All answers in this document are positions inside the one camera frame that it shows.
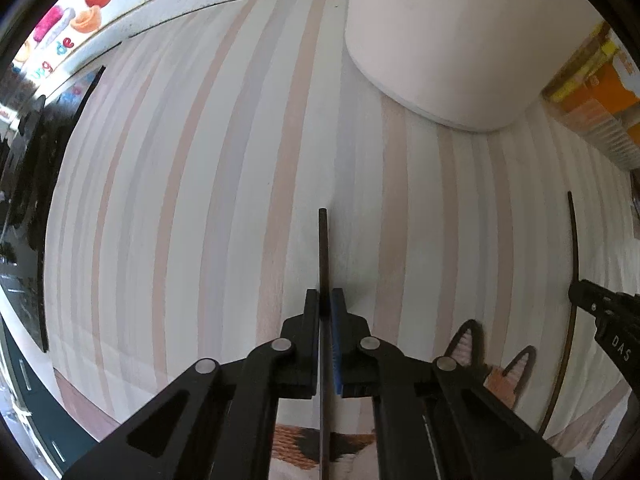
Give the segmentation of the dark brown chopstick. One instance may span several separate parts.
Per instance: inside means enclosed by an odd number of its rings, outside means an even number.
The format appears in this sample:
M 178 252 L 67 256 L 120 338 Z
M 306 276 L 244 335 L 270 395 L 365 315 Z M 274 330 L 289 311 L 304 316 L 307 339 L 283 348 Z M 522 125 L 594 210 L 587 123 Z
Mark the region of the dark brown chopstick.
M 320 311 L 320 478 L 331 473 L 331 378 L 329 223 L 326 208 L 319 209 L 319 311 Z

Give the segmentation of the black gas stove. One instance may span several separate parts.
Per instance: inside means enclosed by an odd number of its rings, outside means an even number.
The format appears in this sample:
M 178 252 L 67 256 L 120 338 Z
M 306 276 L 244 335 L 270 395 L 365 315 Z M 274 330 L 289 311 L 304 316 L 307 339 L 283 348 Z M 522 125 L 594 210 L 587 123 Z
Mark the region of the black gas stove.
M 1 289 L 43 352 L 49 350 L 43 267 L 52 196 L 70 136 L 104 70 L 92 70 L 51 103 L 35 99 L 1 156 Z

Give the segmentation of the colourful wall stickers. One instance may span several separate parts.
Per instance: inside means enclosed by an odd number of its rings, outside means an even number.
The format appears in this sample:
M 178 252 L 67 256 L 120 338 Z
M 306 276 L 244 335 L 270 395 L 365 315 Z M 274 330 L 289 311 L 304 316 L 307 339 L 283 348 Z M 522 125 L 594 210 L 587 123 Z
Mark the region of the colourful wall stickers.
M 45 80 L 111 19 L 112 0 L 60 0 L 44 14 L 9 69 L 11 76 Z

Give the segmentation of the cream cylindrical utensil holder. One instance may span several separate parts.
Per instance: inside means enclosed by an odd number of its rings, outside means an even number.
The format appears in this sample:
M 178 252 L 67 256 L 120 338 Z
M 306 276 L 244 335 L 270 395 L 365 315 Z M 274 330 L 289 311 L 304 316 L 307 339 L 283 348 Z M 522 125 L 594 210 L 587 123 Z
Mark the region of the cream cylindrical utensil holder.
M 588 0 L 349 0 L 360 72 L 441 124 L 512 124 L 602 20 Z

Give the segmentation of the dark blue cabinet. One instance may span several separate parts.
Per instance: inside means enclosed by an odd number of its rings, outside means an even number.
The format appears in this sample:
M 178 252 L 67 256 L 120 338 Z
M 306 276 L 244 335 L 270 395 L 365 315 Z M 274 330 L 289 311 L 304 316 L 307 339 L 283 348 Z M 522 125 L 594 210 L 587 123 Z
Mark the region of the dark blue cabinet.
M 42 448 L 46 463 L 65 474 L 98 444 L 108 419 L 58 370 L 42 379 L 6 324 L 1 325 L 1 356 L 36 445 Z

